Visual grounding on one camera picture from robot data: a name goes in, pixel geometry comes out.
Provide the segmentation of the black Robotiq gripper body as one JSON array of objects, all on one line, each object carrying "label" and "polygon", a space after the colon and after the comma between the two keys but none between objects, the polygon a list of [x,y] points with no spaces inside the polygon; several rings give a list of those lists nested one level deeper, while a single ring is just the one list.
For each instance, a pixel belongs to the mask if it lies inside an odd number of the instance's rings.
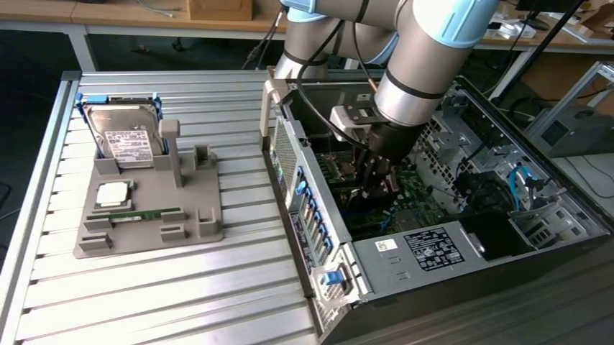
[{"label": "black Robotiq gripper body", "polygon": [[402,126],[394,122],[373,124],[368,132],[369,151],[398,165],[410,154],[422,134],[422,125]]}]

